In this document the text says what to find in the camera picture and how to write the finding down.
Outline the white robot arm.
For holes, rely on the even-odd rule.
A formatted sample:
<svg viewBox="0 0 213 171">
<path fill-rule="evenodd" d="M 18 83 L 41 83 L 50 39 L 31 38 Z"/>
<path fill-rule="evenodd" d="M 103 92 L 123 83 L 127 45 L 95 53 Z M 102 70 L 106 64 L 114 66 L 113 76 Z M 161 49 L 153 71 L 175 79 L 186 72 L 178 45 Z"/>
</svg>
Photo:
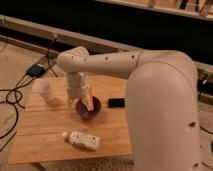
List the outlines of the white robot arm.
<svg viewBox="0 0 213 171">
<path fill-rule="evenodd" d="M 135 171 L 201 171 L 196 65 L 174 50 L 91 55 L 77 47 L 56 63 L 67 73 L 68 96 L 77 98 L 79 72 L 123 78 L 125 112 Z"/>
</svg>

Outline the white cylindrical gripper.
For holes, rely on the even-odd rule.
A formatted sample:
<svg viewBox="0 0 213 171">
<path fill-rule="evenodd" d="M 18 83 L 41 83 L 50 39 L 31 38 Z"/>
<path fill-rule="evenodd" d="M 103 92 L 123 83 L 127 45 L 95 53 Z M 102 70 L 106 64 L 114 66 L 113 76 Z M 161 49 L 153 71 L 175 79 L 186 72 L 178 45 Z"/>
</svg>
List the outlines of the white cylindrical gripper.
<svg viewBox="0 0 213 171">
<path fill-rule="evenodd" d="M 67 94 L 68 103 L 75 104 L 75 99 L 84 98 L 88 93 L 88 85 L 86 84 L 86 75 L 83 72 L 67 73 Z M 91 96 L 83 99 L 83 104 L 88 110 L 93 110 L 93 100 Z"/>
</svg>

